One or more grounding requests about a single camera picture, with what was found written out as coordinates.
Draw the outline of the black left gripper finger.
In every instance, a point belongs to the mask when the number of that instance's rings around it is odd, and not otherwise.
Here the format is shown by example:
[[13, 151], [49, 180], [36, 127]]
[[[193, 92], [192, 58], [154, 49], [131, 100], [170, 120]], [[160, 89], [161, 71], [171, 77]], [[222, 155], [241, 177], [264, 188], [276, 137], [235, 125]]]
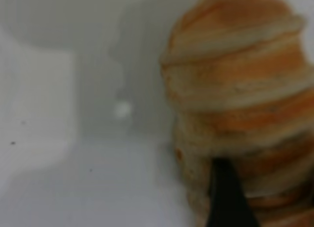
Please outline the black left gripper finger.
[[259, 227], [239, 176], [231, 161], [215, 158], [209, 184], [210, 210], [207, 227]]

